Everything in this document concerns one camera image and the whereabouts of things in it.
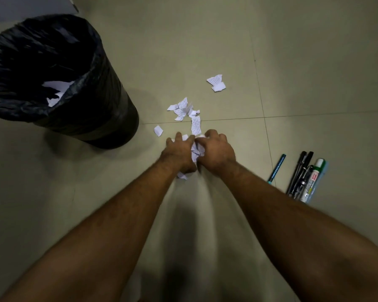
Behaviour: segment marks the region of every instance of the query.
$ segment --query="person's right hand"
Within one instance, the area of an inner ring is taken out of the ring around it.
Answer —
[[[203,157],[198,157],[197,162],[207,168],[208,171],[219,176],[227,163],[235,162],[235,153],[227,142],[225,134],[218,134],[214,129],[206,132],[207,138],[196,138],[195,142],[205,148]]]

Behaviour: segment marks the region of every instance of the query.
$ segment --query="person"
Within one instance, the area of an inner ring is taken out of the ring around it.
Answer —
[[[236,162],[224,134],[206,132],[198,164],[227,185],[269,259],[301,301],[377,301],[378,247],[294,201]],[[143,174],[50,248],[1,302],[118,301],[179,171],[196,171],[190,136],[166,140]]]

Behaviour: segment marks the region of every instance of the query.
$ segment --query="floor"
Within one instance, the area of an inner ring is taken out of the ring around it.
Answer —
[[[378,244],[378,0],[74,0],[102,37],[141,124],[98,151],[0,119],[0,294],[47,248],[190,133],[166,108],[184,97],[202,131],[227,135],[238,161],[285,190],[301,151],[330,166],[310,204]],[[11,23],[0,24],[0,31]],[[214,93],[208,77],[223,74]],[[164,130],[158,138],[153,129]],[[297,300],[221,181],[177,179],[123,301]]]

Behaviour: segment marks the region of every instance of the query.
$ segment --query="black trash can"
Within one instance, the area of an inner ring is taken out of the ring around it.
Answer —
[[[0,118],[105,149],[127,143],[139,125],[99,34],[73,15],[26,19],[0,33]]]

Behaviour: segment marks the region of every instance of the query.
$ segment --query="person's right arm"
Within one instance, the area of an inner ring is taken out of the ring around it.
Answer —
[[[342,223],[294,201],[236,162],[227,137],[197,138],[199,164],[220,177],[269,259],[301,301],[378,302],[378,247]]]

